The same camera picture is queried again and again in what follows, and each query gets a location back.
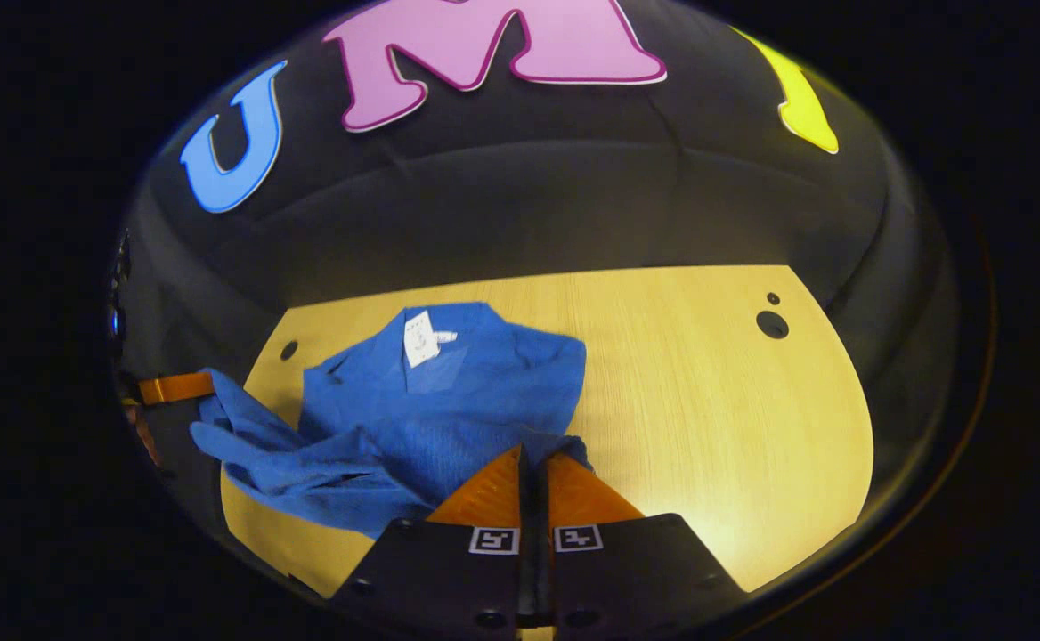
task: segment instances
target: pink letter m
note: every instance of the pink letter m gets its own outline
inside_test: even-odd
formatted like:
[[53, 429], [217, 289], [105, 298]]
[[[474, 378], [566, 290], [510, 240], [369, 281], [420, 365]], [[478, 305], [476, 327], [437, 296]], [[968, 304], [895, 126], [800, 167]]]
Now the pink letter m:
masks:
[[423, 82], [407, 81], [393, 60], [405, 54], [443, 81], [472, 91], [485, 81], [513, 16], [527, 45], [512, 73], [551, 84], [647, 84], [666, 80], [662, 60], [645, 52], [617, 0], [388, 0], [345, 21], [338, 41], [354, 102], [342, 126], [368, 131], [425, 102]]

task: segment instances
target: blue cloth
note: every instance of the blue cloth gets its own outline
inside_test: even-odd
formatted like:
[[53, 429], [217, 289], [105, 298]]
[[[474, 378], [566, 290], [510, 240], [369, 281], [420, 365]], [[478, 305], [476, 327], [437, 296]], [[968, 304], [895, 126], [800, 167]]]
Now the blue cloth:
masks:
[[[406, 320], [426, 309], [456, 339], [410, 367]], [[191, 437], [260, 503], [376, 539], [391, 519], [428, 515], [517, 443], [532, 464], [557, 451], [588, 464], [584, 443], [564, 435], [584, 363], [581, 341], [508, 324], [485, 304], [409, 308], [304, 373], [296, 431], [211, 370], [215, 394]]]

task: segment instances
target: white label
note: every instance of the white label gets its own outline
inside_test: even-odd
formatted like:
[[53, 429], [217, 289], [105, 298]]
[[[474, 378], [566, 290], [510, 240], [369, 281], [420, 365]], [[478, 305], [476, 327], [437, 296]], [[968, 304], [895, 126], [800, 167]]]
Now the white label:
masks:
[[434, 324], [430, 322], [428, 311], [422, 311], [406, 320], [406, 357], [410, 360], [410, 367], [417, 367], [440, 353], [442, 350], [437, 347], [437, 336], [434, 334]]

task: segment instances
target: letter u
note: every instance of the letter u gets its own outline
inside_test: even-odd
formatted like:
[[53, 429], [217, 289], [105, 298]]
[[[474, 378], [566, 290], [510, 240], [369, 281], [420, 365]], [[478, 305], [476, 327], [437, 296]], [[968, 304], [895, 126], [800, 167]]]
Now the letter u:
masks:
[[232, 210], [255, 194], [279, 157], [283, 122], [276, 100], [276, 74], [284, 66], [287, 60], [271, 66], [232, 98], [232, 106], [239, 105], [242, 110], [246, 131], [246, 151], [232, 170], [224, 170], [215, 159], [211, 130], [219, 121], [217, 114], [207, 119], [183, 146], [179, 162], [187, 171], [191, 194], [211, 213]]

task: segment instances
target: wooden table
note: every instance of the wooden table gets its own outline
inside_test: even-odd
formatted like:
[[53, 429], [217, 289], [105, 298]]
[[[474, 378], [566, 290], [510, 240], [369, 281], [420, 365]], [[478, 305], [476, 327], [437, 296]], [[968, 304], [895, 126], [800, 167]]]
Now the wooden table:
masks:
[[[776, 579], [857, 519], [873, 471], [869, 413], [844, 347], [788, 267], [554, 274], [294, 308], [246, 390], [294, 427], [304, 369], [402, 308], [467, 301], [588, 344], [569, 434], [646, 515], [682, 515], [743, 589]], [[763, 310], [784, 317], [787, 336], [760, 331]], [[281, 360], [291, 341], [296, 352]], [[369, 548], [360, 534], [261, 506], [226, 475], [222, 491], [232, 534], [326, 596]]]

